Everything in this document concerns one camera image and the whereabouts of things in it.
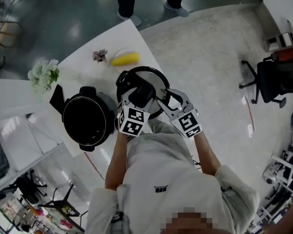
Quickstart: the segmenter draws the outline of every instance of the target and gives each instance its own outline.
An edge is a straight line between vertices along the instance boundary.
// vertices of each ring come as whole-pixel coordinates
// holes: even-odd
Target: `red object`
[[[279,60],[289,60],[293,58],[293,48],[277,51],[276,54],[278,55]]]

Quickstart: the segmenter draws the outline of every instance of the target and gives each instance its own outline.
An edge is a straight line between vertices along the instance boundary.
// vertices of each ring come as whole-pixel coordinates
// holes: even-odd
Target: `concrete floor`
[[[250,101],[255,88],[238,88],[239,83],[252,80],[240,60],[247,59],[255,68],[268,55],[262,47],[263,30],[250,9],[216,9],[212,16],[204,15],[195,12],[186,20],[171,19],[141,34],[171,87],[186,92],[198,109],[204,132],[220,162],[229,165],[263,199],[272,186],[263,181],[262,173],[271,155],[287,148],[290,141],[293,94],[286,95],[288,102],[283,109],[272,102],[265,104],[261,97],[257,105],[250,104],[255,132],[249,137],[250,114],[241,98],[245,95]],[[198,160],[194,143],[187,144]],[[88,153],[103,177],[113,153],[105,151]],[[35,169],[48,183],[49,195],[58,187],[57,197],[64,197],[69,184],[75,184],[70,202],[80,212],[87,209],[93,188],[104,186],[85,155],[73,158],[67,150],[53,153]]]
[[[164,9],[166,0],[136,0],[135,13],[142,19],[139,30],[176,15]],[[183,0],[189,11],[245,4],[259,0]],[[6,64],[0,78],[27,79],[27,72],[39,59],[65,59],[100,33],[120,23],[117,0],[5,0],[0,19],[16,20],[24,30],[15,48],[3,50]]]

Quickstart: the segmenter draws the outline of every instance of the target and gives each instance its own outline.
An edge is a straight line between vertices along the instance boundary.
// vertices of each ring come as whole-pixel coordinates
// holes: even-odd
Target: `pot handle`
[[[90,87],[90,86],[84,86],[84,87],[81,87],[80,90],[79,90],[79,93],[82,93],[82,94],[90,94],[90,95],[96,95],[97,94],[97,90],[95,87]]]
[[[94,151],[94,146],[79,145],[79,148],[83,151],[86,151],[86,152],[93,152]]]

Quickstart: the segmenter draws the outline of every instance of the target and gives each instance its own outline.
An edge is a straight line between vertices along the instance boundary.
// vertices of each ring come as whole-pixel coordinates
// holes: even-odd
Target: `sneaker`
[[[132,15],[132,16],[129,17],[129,18],[125,18],[125,17],[122,17],[122,16],[119,14],[119,12],[117,12],[117,16],[118,16],[120,19],[124,20],[124,21],[126,21],[126,20],[128,20],[128,19],[131,19],[132,22],[133,22],[133,24],[134,24],[135,26],[139,26],[139,25],[142,23],[142,22],[141,22],[141,19],[138,18],[136,15]]]
[[[179,9],[175,9],[175,8],[171,7],[168,4],[168,2],[166,2],[164,4],[164,7],[168,10],[175,12],[178,16],[183,17],[183,18],[186,18],[189,15],[189,12],[186,9],[184,9],[183,7],[180,7]]]

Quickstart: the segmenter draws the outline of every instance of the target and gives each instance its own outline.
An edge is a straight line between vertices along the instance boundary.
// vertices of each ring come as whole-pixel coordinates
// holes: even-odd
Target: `white table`
[[[99,51],[104,48],[108,50],[106,57],[109,61],[120,49],[128,48],[140,54],[140,65],[150,66],[162,72],[132,21],[127,20],[89,41],[59,64],[61,69],[68,70],[67,73],[64,70],[63,75],[60,74],[57,82],[63,88],[64,99],[77,94],[81,86],[88,85],[94,86],[98,92],[103,92],[117,102],[115,81],[120,73],[109,64],[103,62],[97,63],[92,59],[92,53],[94,51]],[[52,84],[51,91],[44,95],[46,102],[50,101],[55,87],[56,85]],[[49,128],[61,136],[73,156],[83,153],[79,145],[67,134],[60,113],[51,105],[49,105],[49,109],[50,114],[45,119]],[[95,151],[91,153],[91,158],[96,153],[101,152],[102,154],[100,156],[102,160],[99,160],[98,163],[103,163],[106,166],[109,157],[112,155],[114,145],[115,134],[109,136],[105,143],[96,147]]]

